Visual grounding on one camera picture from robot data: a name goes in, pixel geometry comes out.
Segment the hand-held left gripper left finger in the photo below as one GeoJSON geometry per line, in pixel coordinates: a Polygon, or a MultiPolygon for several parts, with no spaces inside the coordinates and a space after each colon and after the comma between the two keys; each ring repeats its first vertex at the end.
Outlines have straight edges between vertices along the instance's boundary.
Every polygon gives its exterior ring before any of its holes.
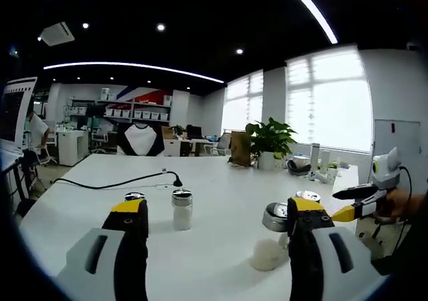
{"type": "Polygon", "coordinates": [[[147,300],[147,239],[146,200],[122,202],[68,250],[56,282],[72,300],[147,300]]]}

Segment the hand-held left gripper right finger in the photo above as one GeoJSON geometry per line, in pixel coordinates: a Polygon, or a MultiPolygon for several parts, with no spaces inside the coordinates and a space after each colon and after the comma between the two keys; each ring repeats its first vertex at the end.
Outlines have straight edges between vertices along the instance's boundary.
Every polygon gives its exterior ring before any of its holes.
{"type": "Polygon", "coordinates": [[[323,206],[288,199],[291,300],[370,300],[382,286],[370,250],[345,227],[334,225],[323,206]]]}

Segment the person's right hand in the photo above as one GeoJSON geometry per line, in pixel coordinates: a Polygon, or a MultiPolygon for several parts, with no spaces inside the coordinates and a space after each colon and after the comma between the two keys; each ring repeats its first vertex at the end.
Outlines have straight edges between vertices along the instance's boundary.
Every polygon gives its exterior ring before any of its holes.
{"type": "Polygon", "coordinates": [[[393,189],[385,198],[377,202],[374,218],[380,224],[393,224],[400,218],[412,215],[418,209],[420,196],[412,195],[403,189],[393,189]]]}

